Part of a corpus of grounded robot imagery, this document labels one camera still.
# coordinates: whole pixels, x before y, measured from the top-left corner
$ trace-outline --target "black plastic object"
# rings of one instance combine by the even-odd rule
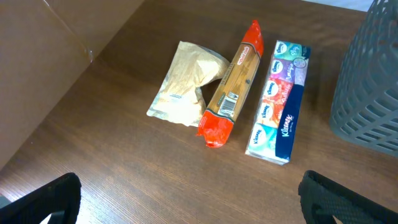
[[[308,170],[298,187],[301,208],[308,224],[398,223],[398,213]]]
[[[76,223],[80,208],[80,188],[76,174],[65,174],[0,208],[0,223],[39,224],[50,214],[49,224]]]

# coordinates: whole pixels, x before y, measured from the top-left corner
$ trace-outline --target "blue label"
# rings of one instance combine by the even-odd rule
[[[293,85],[292,91],[287,98],[276,137],[275,155],[279,158],[289,160],[292,154],[303,91],[304,86]]]
[[[304,60],[309,59],[311,56],[311,48],[303,45],[301,47],[302,47],[301,56],[304,58]]]

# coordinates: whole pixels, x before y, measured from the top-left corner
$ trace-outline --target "beige food package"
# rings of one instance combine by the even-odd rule
[[[197,127],[206,110],[200,87],[222,78],[228,66],[218,53],[180,41],[147,115]]]

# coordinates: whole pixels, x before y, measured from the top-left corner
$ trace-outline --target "wooden table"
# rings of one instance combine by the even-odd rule
[[[312,169],[398,211],[398,160],[328,127],[341,59],[364,17],[298,0],[146,1],[0,172],[0,193],[15,200],[75,172],[79,223],[304,223],[297,187]],[[146,116],[180,40],[231,60],[252,19],[264,56],[225,146]],[[244,155],[277,39],[313,49],[285,166]],[[203,88],[206,102],[217,84]]]

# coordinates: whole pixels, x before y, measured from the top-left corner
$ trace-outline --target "pocket tissue pack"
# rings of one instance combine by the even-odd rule
[[[279,165],[290,161],[311,48],[277,41],[246,154]]]

